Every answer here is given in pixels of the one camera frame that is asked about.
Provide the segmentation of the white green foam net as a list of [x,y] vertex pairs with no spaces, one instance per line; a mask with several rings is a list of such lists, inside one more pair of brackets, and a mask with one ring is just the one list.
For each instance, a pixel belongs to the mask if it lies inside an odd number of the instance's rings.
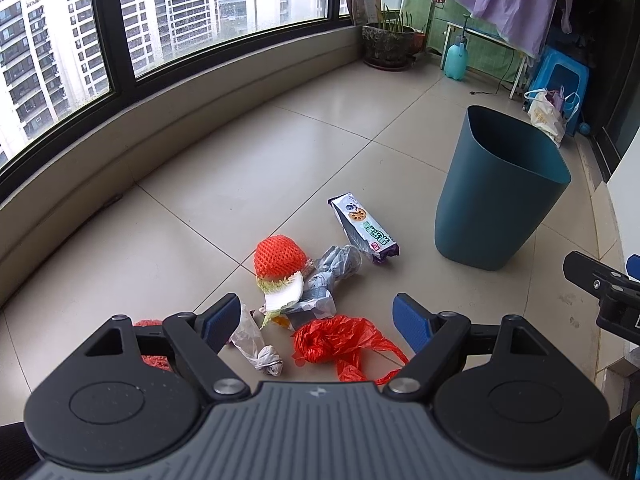
[[288,312],[303,295],[304,278],[300,271],[280,280],[258,278],[257,285],[264,293],[264,319],[262,328],[280,315]]

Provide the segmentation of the white shopping bag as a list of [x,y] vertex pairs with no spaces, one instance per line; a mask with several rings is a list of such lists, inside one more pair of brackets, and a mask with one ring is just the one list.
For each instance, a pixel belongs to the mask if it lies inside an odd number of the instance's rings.
[[562,113],[547,99],[544,89],[525,93],[529,102],[527,115],[530,124],[544,133],[556,145],[560,146],[565,134]]

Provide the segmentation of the dark teal trash bin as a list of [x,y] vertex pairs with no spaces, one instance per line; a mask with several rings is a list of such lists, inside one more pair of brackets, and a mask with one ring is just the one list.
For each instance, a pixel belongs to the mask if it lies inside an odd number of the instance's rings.
[[572,176],[542,131],[491,108],[466,108],[436,214],[445,258],[497,271],[547,217]]

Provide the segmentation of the small red flower pot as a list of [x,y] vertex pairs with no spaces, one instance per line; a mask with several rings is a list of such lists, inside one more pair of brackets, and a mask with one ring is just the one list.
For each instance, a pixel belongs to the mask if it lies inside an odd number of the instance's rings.
[[411,54],[418,55],[421,52],[425,51],[426,44],[426,32],[422,32],[422,30],[417,30],[413,35],[413,40],[411,44]]

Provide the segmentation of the black window frame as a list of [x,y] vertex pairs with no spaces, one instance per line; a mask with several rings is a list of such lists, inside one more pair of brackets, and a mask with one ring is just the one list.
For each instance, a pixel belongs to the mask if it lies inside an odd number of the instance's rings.
[[1,194],[156,92],[346,24],[347,0],[1,0]]

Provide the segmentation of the blue plastic stool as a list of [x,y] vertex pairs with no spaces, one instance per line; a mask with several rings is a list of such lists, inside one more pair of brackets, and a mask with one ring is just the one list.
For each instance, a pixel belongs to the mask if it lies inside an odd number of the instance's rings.
[[529,84],[530,90],[559,91],[565,100],[561,110],[565,133],[574,136],[588,86],[589,68],[567,54],[545,46]]

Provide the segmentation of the red fuzzy slipper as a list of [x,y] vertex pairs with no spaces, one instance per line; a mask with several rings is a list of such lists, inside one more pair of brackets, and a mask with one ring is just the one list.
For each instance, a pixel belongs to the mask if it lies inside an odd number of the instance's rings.
[[171,372],[168,342],[161,320],[140,320],[134,323],[140,354],[146,365]]

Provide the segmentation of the grey plastic bag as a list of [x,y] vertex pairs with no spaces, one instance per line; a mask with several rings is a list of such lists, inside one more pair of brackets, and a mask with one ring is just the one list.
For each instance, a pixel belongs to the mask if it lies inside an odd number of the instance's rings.
[[335,286],[356,274],[361,265],[361,252],[354,245],[333,245],[320,258],[308,260],[302,271],[304,290],[299,302],[269,323],[295,332],[311,321],[333,318]]

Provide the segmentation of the small blue ball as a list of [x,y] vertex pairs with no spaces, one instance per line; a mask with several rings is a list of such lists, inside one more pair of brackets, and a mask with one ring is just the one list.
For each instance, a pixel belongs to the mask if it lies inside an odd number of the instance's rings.
[[590,136],[590,133],[591,133],[590,125],[586,124],[585,122],[582,122],[582,123],[578,126],[578,132],[579,132],[582,136]]

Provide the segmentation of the white tissue wrapper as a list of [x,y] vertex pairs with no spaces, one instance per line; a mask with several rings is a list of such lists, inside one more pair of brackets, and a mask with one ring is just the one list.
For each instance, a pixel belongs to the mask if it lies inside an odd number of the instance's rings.
[[262,331],[245,304],[240,305],[240,320],[230,336],[232,346],[258,372],[272,377],[282,373],[283,360],[271,344],[266,344]]

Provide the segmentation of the teal spray bottle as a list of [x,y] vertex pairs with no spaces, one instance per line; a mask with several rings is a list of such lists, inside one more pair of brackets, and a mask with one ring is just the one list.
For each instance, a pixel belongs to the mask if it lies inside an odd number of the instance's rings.
[[445,35],[445,45],[442,51],[442,70],[446,77],[462,81],[468,66],[468,36],[466,25],[469,15],[464,18],[462,27],[448,23]]

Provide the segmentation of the orange foam fruit net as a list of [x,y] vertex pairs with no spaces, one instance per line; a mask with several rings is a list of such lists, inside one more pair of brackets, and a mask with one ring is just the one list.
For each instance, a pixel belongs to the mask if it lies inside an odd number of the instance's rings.
[[273,235],[259,242],[254,251],[254,271],[260,280],[281,281],[302,272],[308,257],[292,238]]

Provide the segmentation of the red plastic bag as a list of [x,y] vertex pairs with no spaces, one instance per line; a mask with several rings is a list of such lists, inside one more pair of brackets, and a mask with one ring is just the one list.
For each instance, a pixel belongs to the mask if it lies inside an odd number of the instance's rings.
[[335,315],[311,321],[293,334],[292,359],[298,366],[333,363],[340,382],[370,382],[364,374],[366,350],[390,352],[404,365],[409,359],[367,318]]

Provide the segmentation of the cookie snack package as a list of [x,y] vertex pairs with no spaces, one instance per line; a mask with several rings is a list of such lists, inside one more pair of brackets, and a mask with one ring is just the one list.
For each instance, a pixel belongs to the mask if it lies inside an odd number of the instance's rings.
[[400,255],[400,246],[352,193],[328,200],[350,244],[367,255],[373,263],[382,264]]

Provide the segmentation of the white drying rack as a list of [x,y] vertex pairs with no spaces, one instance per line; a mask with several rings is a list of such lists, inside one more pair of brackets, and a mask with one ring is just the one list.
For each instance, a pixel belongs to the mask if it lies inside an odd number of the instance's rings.
[[[444,50],[448,23],[456,24],[459,27],[463,25],[463,22],[445,21],[442,51]],[[471,27],[469,24],[466,25],[466,36],[468,36],[469,56],[465,76],[466,73],[474,72],[492,77],[498,81],[499,90],[509,91],[510,100],[520,96],[523,92],[522,84],[532,58],[524,51],[511,46],[497,34],[485,32],[476,27]],[[442,57],[440,58],[440,69],[442,70]]]

